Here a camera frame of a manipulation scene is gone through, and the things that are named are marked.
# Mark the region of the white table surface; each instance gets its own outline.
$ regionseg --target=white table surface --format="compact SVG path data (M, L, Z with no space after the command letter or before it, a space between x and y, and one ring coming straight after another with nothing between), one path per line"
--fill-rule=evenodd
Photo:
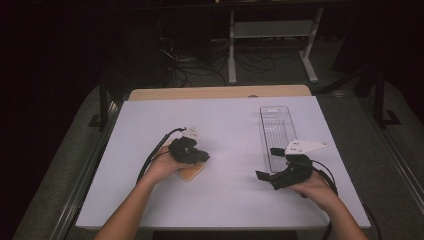
M327 226L327 215L311 200L291 190L275 191L256 178L255 170L267 169L259 128L263 106L288 106L298 139L328 144L307 155L332 171L339 196L358 224L369 227L315 97L125 102L76 226L100 228L135 186L145 159L163 136L175 128L193 126L202 138L196 147L211 158L191 182L173 174L159 183L141 227L295 230Z

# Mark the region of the forearm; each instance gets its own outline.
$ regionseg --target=forearm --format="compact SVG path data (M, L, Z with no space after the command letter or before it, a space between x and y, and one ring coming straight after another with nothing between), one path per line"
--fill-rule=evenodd
M153 180L143 177L103 225L95 239L134 239L154 186Z
M324 210L330 217L337 240L368 239L342 201Z

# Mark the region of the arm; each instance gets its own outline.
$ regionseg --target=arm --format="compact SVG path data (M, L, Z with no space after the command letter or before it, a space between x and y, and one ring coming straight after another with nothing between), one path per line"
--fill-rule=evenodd
M368 239L344 203L317 172L314 171L311 178L307 181L295 184L289 188L303 193L328 214L336 239Z
M134 239L156 183L177 169L192 166L176 162L167 147L162 147L157 156L131 193L97 233L95 239Z

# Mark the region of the metal frame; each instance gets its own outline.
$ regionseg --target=metal frame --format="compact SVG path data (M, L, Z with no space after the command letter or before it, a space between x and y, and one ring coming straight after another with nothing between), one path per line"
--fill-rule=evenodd
M368 119L370 119L370 123L374 126L382 141L386 145L390 155L392 156L396 170L398 171L402 180L405 182L405 185L417 203L418 208L420 209L421 213L424 214L424 189L421 183L415 177L415 174L412 172L411 168L405 161L405 158L396 147L396 144L393 142L393 139L387 130L382 128L380 123L374 121L375 116L372 115L372 107L366 102L365 99L360 99L359 103L364 109L364 112L367 114Z
M112 134L112 130L115 126L116 119L118 118L121 105L122 103L112 102L108 111L104 113L107 115L108 121L102 123L104 129L97 137L95 144L91 149L87 160L85 161L77 182L75 183L75 186L65 203L62 213L60 214L59 220L57 221L56 226L52 231L50 240L66 238L66 234L69 231L73 219L78 215L82 203L84 202L85 195L94 176L95 167L98 164L98 161L100 161L100 156L103 154L104 146L107 144L109 137Z
M314 68L309 60L312 44L318 31L324 8L318 8L313 20L298 21L269 21L269 22L235 22L234 11L230 16L230 53L228 57L228 81L231 85L237 83L237 74L234 61L234 39L235 38L257 38L257 37L297 37L307 36L306 45L299 51L300 59L308 74L309 81L318 82Z

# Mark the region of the clear plastic container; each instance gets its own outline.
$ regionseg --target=clear plastic container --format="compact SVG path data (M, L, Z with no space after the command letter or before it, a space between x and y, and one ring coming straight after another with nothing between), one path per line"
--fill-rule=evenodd
M260 108L260 128L262 145L268 170L277 173L287 168L286 158L271 155L271 148L286 149L289 142L296 140L296 131L286 106L267 106Z

